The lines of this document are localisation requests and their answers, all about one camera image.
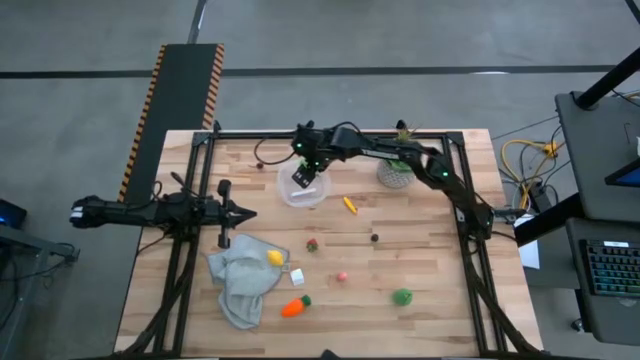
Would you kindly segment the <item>blue lit screen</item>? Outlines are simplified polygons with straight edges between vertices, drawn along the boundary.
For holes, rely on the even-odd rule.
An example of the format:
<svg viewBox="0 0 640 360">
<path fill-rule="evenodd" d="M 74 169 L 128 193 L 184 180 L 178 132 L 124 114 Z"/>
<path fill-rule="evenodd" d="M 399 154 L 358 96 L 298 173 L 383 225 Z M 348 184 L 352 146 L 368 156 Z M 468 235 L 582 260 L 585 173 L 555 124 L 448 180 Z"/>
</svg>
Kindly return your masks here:
<svg viewBox="0 0 640 360">
<path fill-rule="evenodd" d="M 607 176 L 605 183 L 610 186 L 640 188 L 640 158 Z"/>
</svg>

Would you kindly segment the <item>grey desk top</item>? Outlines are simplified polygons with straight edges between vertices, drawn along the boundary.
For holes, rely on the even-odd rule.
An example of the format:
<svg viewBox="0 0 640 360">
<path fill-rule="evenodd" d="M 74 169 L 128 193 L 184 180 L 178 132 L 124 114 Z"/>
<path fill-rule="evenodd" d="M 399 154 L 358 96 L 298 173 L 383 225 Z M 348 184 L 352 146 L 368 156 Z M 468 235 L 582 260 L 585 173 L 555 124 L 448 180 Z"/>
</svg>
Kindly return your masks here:
<svg viewBox="0 0 640 360">
<path fill-rule="evenodd" d="M 640 187 L 605 182 L 640 158 L 640 107 L 605 97 L 595 108 L 583 110 L 570 93 L 556 95 L 555 104 L 585 215 L 594 220 L 640 222 Z"/>
</svg>

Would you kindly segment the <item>dark grey metal stand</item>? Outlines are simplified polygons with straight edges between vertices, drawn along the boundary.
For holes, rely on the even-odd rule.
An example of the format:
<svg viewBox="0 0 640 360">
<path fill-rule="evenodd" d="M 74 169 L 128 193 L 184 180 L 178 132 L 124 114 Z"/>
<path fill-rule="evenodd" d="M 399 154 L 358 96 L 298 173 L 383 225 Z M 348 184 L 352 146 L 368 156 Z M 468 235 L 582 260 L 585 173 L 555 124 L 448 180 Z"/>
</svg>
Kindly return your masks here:
<svg viewBox="0 0 640 360">
<path fill-rule="evenodd" d="M 0 360 L 12 360 L 25 326 L 36 282 L 76 262 L 79 250 L 0 225 Z"/>
</svg>

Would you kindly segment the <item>grey cloth towel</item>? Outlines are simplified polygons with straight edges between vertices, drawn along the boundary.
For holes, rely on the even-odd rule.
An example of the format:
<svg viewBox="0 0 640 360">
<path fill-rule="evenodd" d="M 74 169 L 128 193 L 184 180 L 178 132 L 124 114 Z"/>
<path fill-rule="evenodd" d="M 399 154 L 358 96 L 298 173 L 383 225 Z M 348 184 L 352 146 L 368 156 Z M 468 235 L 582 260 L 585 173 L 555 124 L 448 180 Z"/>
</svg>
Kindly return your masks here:
<svg viewBox="0 0 640 360">
<path fill-rule="evenodd" d="M 206 256 L 213 283 L 222 286 L 219 307 L 237 329 L 260 324 L 263 296 L 281 279 L 282 267 L 267 260 L 269 250 L 278 251 L 289 262 L 288 249 L 246 234 L 235 236 L 228 249 Z"/>
</svg>

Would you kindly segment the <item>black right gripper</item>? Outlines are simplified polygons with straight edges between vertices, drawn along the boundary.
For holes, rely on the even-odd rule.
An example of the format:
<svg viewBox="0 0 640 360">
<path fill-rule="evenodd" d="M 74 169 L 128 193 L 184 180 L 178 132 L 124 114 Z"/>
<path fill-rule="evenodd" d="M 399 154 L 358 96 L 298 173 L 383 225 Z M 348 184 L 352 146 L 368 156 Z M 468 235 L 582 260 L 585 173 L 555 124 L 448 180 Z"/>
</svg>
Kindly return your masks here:
<svg viewBox="0 0 640 360">
<path fill-rule="evenodd" d="M 301 172 L 296 171 L 292 180 L 302 189 L 307 188 L 316 172 L 323 172 L 333 160 L 332 150 L 329 148 L 333 131 L 329 128 L 315 129 L 312 121 L 298 124 L 293 133 L 292 149 L 294 153 L 304 159 L 305 166 Z"/>
</svg>

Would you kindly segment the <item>grey side table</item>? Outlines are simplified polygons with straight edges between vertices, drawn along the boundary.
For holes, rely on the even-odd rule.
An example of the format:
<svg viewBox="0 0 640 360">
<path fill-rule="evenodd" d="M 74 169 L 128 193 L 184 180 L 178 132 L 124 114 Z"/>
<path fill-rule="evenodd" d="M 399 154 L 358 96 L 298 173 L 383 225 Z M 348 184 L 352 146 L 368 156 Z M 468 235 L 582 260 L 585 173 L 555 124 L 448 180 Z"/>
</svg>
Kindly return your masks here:
<svg viewBox="0 0 640 360">
<path fill-rule="evenodd" d="M 566 222 L 585 330 L 600 342 L 640 346 L 640 298 L 596 296 L 591 293 L 580 255 L 579 241 L 602 240 L 640 242 L 637 226 L 571 218 Z"/>
</svg>

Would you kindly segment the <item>clear plastic tupperware container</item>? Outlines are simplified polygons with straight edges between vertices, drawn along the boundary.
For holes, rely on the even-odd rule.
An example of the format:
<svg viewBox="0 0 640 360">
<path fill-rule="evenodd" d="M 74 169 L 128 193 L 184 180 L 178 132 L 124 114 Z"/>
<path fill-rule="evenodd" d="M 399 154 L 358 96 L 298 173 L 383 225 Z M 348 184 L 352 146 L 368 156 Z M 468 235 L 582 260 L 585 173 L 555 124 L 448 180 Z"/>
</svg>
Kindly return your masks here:
<svg viewBox="0 0 640 360">
<path fill-rule="evenodd" d="M 292 178 L 300 165 L 300 160 L 294 160 L 279 167 L 277 189 L 282 200 L 289 206 L 314 207 L 331 193 L 331 178 L 326 172 L 320 173 L 307 188 L 302 188 Z"/>
</svg>

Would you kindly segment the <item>backlit black keyboard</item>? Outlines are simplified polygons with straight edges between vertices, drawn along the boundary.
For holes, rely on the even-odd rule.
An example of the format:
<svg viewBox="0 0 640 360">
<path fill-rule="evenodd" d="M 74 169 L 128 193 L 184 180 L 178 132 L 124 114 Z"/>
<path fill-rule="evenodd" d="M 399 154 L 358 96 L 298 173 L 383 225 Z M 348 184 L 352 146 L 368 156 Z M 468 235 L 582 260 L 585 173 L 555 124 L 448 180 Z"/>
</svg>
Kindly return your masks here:
<svg viewBox="0 0 640 360">
<path fill-rule="evenodd" d="M 640 242 L 579 241 L 591 293 L 640 298 Z"/>
</svg>

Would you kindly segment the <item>orange carrot toy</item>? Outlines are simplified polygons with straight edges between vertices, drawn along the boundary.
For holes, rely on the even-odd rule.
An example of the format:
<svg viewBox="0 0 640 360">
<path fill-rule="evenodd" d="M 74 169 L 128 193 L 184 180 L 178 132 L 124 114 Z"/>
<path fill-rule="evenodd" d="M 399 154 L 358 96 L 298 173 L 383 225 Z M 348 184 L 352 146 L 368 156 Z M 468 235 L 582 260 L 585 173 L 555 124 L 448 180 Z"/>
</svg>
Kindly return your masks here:
<svg viewBox="0 0 640 360">
<path fill-rule="evenodd" d="M 305 312 L 305 310 L 312 304 L 312 300 L 308 295 L 295 298 L 281 310 L 281 316 L 283 318 L 296 317 Z"/>
</svg>

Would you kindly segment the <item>black diagonal pole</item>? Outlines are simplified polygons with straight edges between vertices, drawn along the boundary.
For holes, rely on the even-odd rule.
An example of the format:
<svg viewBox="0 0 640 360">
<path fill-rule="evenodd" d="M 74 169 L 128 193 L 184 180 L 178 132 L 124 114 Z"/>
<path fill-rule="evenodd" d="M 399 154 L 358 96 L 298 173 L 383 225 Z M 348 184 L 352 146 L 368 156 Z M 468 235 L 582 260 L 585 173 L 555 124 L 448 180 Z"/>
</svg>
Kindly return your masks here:
<svg viewBox="0 0 640 360">
<path fill-rule="evenodd" d="M 591 110 L 600 99 L 640 70 L 640 47 L 606 73 L 594 85 L 580 95 L 574 95 L 574 103 L 583 110 Z"/>
</svg>

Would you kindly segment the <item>black hazard-striped floor mat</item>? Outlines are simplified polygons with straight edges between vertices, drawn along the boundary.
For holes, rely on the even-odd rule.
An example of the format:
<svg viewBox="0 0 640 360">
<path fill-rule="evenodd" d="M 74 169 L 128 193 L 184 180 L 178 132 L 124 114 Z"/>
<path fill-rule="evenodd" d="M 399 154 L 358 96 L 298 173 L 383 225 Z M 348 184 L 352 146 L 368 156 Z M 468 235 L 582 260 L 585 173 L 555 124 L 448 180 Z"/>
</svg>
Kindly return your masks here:
<svg viewBox="0 0 640 360">
<path fill-rule="evenodd" d="M 222 44 L 163 45 L 152 71 L 117 200 L 151 195 L 169 130 L 212 130 L 222 76 Z"/>
</svg>

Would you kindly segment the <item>white paper sheet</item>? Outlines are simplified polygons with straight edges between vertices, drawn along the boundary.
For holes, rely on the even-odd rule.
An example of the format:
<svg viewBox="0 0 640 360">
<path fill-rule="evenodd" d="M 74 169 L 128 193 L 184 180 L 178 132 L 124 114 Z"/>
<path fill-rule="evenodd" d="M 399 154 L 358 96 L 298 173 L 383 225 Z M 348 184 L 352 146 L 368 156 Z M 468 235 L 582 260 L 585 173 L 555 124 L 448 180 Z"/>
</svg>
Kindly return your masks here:
<svg viewBox="0 0 640 360">
<path fill-rule="evenodd" d="M 521 216 L 515 221 L 514 228 L 519 227 L 520 225 L 526 223 L 527 221 L 533 218 L 534 216 L 531 214 L 525 214 Z M 526 245 L 520 246 L 519 255 L 520 255 L 521 263 L 525 268 L 531 268 L 535 270 L 540 269 L 540 257 L 539 257 L 537 240 L 534 240 Z"/>
</svg>

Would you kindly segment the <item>black power strip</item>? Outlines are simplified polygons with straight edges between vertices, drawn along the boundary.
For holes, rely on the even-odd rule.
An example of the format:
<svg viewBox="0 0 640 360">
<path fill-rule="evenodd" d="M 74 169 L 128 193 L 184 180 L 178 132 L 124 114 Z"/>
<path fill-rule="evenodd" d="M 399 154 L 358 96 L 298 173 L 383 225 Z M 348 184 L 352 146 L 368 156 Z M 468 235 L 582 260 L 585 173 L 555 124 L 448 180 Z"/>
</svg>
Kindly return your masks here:
<svg viewBox="0 0 640 360">
<path fill-rule="evenodd" d="M 552 207 L 550 199 L 541 182 L 534 183 L 528 194 L 531 200 L 531 207 L 535 212 L 541 213 Z"/>
</svg>

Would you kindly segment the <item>black box with blue light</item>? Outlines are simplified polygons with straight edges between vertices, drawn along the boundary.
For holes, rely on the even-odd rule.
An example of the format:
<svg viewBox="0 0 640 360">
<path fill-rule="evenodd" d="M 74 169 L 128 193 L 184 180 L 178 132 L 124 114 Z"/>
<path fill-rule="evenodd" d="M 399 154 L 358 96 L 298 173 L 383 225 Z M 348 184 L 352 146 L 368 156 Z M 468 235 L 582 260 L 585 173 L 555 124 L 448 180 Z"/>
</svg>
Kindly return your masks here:
<svg viewBox="0 0 640 360">
<path fill-rule="evenodd" d="M 22 229 L 27 218 L 27 211 L 4 199 L 0 199 L 0 226 Z"/>
</svg>

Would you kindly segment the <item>black aluminium table frame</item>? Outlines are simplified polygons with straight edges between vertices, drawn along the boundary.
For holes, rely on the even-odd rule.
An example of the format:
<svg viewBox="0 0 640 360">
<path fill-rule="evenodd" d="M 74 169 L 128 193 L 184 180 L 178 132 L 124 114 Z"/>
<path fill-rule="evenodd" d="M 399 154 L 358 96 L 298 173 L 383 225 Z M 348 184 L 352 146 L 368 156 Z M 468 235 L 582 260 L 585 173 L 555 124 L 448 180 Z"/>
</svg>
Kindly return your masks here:
<svg viewBox="0 0 640 360">
<path fill-rule="evenodd" d="M 331 350 L 342 358 L 476 357 L 514 354 L 518 340 L 542 345 L 524 269 L 508 227 L 482 246 L 461 238 L 452 203 L 441 192 L 414 183 L 403 190 L 382 186 L 374 159 L 357 157 L 330 166 L 331 193 L 310 208 L 280 197 L 274 165 L 257 169 L 259 157 L 286 157 L 285 131 L 223 131 L 214 145 L 210 180 L 231 182 L 232 199 L 257 216 L 237 232 L 286 248 L 305 281 L 283 276 L 264 298 L 260 324 L 232 326 L 218 303 L 206 256 L 218 251 L 215 227 L 203 229 L 186 321 L 170 317 L 165 358 L 181 343 L 185 358 L 316 358 Z M 348 197 L 354 215 L 343 202 Z M 371 242 L 378 234 L 378 242 Z M 318 250 L 306 243 L 316 239 Z M 336 279 L 346 272 L 344 282 Z M 395 290 L 413 292 L 396 306 Z M 308 295 L 304 313 L 282 308 Z"/>
</svg>

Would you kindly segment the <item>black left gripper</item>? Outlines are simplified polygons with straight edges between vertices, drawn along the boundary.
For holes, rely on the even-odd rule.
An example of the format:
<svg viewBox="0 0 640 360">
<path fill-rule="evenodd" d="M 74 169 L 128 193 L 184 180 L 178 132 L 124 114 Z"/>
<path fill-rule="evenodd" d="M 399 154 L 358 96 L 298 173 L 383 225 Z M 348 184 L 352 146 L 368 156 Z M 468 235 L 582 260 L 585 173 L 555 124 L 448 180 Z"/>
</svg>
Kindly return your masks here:
<svg viewBox="0 0 640 360">
<path fill-rule="evenodd" d="M 204 213 L 201 219 L 202 225 L 216 225 L 220 227 L 218 247 L 227 249 L 230 246 L 229 232 L 233 226 L 254 218 L 257 212 L 237 204 L 232 204 L 230 197 L 231 182 L 223 179 L 219 182 L 217 193 L 221 200 L 207 197 L 204 202 Z"/>
</svg>

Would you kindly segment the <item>black desk beam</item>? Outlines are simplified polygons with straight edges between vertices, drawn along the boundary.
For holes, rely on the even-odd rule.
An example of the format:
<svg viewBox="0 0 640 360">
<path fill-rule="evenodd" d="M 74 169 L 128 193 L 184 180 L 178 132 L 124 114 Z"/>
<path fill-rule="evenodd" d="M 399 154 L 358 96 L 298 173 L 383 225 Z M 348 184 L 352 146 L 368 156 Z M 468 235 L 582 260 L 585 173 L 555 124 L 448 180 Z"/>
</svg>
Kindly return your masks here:
<svg viewBox="0 0 640 360">
<path fill-rule="evenodd" d="M 575 193 L 517 226 L 514 229 L 516 243 L 519 246 L 526 245 L 557 228 L 564 227 L 569 218 L 583 218 L 584 216 L 580 194 Z"/>
</svg>

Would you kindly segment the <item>potted green succulent plant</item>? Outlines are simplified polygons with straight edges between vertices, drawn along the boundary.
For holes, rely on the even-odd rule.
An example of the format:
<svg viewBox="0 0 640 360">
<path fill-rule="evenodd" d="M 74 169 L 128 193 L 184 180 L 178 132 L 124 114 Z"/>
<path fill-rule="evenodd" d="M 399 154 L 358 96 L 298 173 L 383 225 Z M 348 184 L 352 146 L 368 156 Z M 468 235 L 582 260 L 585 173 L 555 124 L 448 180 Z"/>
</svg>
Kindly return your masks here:
<svg viewBox="0 0 640 360">
<path fill-rule="evenodd" d="M 412 140 L 415 130 L 410 129 L 404 120 L 399 120 L 395 128 L 398 142 L 407 143 Z M 385 187 L 401 189 L 414 181 L 415 174 L 407 164 L 399 160 L 381 160 L 377 167 L 377 179 Z"/>
</svg>

